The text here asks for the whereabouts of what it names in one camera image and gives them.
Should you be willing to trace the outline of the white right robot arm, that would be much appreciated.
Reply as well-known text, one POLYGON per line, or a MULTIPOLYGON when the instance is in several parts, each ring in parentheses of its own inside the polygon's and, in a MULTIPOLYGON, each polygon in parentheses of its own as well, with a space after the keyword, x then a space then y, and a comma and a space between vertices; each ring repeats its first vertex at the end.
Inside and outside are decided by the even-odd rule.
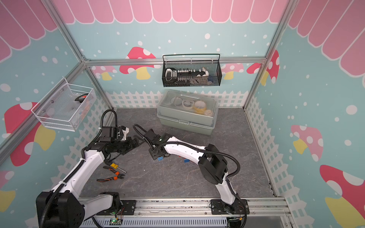
POLYGON ((177 155, 197 164, 205 180, 213 184, 220 194, 221 205, 216 208, 227 214, 237 212, 240 197, 230 183, 230 178, 240 171, 240 163, 236 158, 219 152, 212 144, 197 146, 170 134, 160 136, 152 129, 146 131, 142 139, 149 145, 153 159, 177 155))

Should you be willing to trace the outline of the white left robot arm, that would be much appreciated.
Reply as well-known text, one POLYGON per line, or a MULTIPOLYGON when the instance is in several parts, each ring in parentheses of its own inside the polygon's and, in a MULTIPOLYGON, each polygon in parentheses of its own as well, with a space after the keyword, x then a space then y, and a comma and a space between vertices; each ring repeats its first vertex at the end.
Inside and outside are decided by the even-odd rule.
POLYGON ((106 211, 119 214, 123 205, 116 192, 102 192, 87 201, 80 194, 97 167, 111 153, 125 155, 141 145, 139 137, 122 141, 92 142, 81 151, 81 159, 70 173, 52 190, 36 198, 37 216, 41 228, 78 228, 83 221, 106 211))

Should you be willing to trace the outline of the blue red lego assembly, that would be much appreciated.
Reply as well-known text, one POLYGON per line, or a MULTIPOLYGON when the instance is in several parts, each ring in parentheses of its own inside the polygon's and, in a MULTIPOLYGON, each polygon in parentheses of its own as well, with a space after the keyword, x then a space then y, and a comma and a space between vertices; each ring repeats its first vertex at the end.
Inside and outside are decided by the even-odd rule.
POLYGON ((187 163, 187 162, 189 162, 190 160, 189 160, 189 159, 186 159, 186 158, 183 158, 183 161, 184 161, 184 163, 187 163))

